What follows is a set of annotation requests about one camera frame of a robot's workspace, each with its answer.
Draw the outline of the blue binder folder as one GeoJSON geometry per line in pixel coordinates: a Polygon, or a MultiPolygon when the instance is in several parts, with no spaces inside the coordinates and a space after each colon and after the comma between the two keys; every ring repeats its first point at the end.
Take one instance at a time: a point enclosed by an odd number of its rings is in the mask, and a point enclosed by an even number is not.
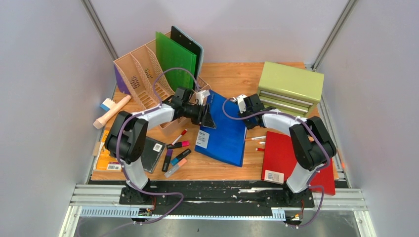
{"type": "Polygon", "coordinates": [[[200,127],[194,151],[223,163],[243,166],[247,128],[243,121],[224,114],[237,117],[238,105],[212,90],[207,104],[216,128],[200,127]]]}

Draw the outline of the green metal drawer cabinet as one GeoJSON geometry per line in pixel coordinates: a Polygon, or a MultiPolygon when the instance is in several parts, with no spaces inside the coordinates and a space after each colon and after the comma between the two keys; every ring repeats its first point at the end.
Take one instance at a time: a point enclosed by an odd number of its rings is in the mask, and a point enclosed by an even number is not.
{"type": "Polygon", "coordinates": [[[257,94],[266,107],[308,117],[321,100],[323,84],[322,73],[265,62],[257,94]]]}

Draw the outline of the red binder folder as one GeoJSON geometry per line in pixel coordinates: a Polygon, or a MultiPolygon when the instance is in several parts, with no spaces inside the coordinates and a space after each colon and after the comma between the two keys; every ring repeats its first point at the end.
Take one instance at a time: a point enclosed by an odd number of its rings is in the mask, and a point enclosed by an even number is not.
{"type": "MultiPolygon", "coordinates": [[[[265,180],[266,171],[273,171],[282,173],[286,181],[291,176],[296,164],[291,138],[280,133],[266,132],[261,180],[265,180]]],[[[311,181],[311,185],[324,186],[325,193],[331,196],[335,195],[333,168],[331,163],[311,181]]]]}

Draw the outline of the green translucent plastic folder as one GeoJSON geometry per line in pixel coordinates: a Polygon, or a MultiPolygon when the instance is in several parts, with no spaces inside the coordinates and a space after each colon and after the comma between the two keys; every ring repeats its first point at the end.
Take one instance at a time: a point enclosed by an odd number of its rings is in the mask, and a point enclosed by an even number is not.
{"type": "Polygon", "coordinates": [[[165,74],[171,89],[173,91],[178,87],[193,89],[195,82],[189,74],[195,73],[196,54],[161,32],[155,32],[155,37],[156,57],[162,70],[176,68],[165,74]]]}

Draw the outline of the beige plastic file organizer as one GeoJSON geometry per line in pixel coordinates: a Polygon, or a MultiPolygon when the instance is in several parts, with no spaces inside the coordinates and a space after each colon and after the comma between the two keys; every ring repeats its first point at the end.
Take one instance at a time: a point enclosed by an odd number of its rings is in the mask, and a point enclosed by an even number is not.
{"type": "MultiPolygon", "coordinates": [[[[158,104],[159,100],[153,91],[153,83],[163,70],[156,57],[155,39],[116,59],[114,65],[121,73],[133,101],[139,106],[137,111],[151,109],[158,104]]],[[[156,90],[163,100],[174,94],[165,76],[157,82],[156,90]]],[[[189,118],[178,118],[155,128],[159,128],[165,136],[169,136],[190,122],[189,118]]]]}

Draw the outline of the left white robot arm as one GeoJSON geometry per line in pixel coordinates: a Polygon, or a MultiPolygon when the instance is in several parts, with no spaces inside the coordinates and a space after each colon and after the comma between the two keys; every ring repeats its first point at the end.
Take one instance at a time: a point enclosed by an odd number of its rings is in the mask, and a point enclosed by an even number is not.
{"type": "Polygon", "coordinates": [[[117,114],[104,147],[121,165],[126,183],[134,188],[132,197],[139,204],[145,204],[151,199],[151,190],[146,187],[149,178],[141,161],[148,130],[179,118],[187,118],[195,125],[215,129],[210,105],[206,104],[209,96],[209,90],[194,94],[191,89],[179,87],[174,95],[161,100],[151,109],[136,113],[120,111],[117,114]]]}

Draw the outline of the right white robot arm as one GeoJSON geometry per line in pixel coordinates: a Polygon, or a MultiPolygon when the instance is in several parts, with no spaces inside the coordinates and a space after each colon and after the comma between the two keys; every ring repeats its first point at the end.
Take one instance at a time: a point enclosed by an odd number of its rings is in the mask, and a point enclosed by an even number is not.
{"type": "Polygon", "coordinates": [[[295,206],[315,174],[328,167],[337,154],[335,143],[322,119],[318,116],[301,118],[272,106],[265,107],[257,94],[240,95],[237,104],[238,115],[248,129],[260,126],[290,137],[297,163],[286,180],[288,189],[282,192],[282,199],[286,205],[295,206]]]}

